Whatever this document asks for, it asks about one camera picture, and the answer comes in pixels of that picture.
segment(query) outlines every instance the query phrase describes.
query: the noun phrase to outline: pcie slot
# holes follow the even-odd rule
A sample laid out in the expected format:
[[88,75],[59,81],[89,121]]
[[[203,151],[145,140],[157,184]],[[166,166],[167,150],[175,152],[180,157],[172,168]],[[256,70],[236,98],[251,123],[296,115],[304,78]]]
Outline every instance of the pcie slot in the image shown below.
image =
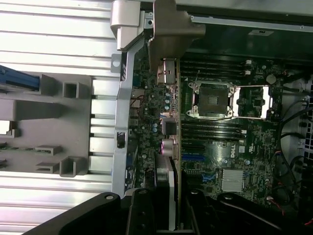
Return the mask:
[[196,154],[182,154],[182,160],[203,162],[205,160],[205,156]]

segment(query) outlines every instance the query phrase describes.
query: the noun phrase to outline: motherboard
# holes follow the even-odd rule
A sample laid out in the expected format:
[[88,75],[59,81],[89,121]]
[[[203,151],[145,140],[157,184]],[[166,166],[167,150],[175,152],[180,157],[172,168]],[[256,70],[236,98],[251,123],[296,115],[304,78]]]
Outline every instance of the motherboard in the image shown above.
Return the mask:
[[156,155],[167,156],[168,137],[177,128],[172,113],[179,112],[177,159],[189,187],[213,198],[235,192],[266,205],[273,184],[284,63],[190,53],[177,61],[179,85],[166,86],[149,72],[146,55],[143,48],[134,66],[126,189],[143,187]]

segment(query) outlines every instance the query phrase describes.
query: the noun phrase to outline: capacitor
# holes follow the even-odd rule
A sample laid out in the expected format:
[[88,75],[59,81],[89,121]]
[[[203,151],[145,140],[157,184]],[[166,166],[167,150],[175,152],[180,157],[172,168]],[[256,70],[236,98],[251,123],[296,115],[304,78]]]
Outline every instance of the capacitor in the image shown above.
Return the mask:
[[248,159],[245,160],[246,165],[250,165],[250,163],[251,163],[250,160],[248,160]]

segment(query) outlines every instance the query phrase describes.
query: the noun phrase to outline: red wire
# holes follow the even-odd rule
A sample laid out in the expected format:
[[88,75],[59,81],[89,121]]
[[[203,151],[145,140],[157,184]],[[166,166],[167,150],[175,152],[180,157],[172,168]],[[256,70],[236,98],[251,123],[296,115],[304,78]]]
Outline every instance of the red wire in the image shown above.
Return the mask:
[[281,208],[281,206],[278,203],[274,202],[274,200],[270,200],[270,202],[275,204],[278,207],[278,209],[282,211],[282,215],[285,215],[285,211]]
[[304,225],[309,225],[309,224],[312,224],[313,223],[313,220],[310,220],[308,223],[305,223]]

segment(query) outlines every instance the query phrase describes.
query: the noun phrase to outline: metal bracket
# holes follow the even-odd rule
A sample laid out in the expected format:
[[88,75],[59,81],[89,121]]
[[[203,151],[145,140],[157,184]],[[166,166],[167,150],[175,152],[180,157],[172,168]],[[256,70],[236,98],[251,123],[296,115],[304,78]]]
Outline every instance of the metal bracket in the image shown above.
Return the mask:
[[145,12],[139,1],[116,0],[112,4],[111,30],[117,40],[117,50],[127,51],[142,35]]
[[180,58],[194,39],[205,35],[205,25],[194,24],[187,12],[177,11],[175,0],[155,0],[153,29],[148,42],[151,71],[157,71],[163,58]]

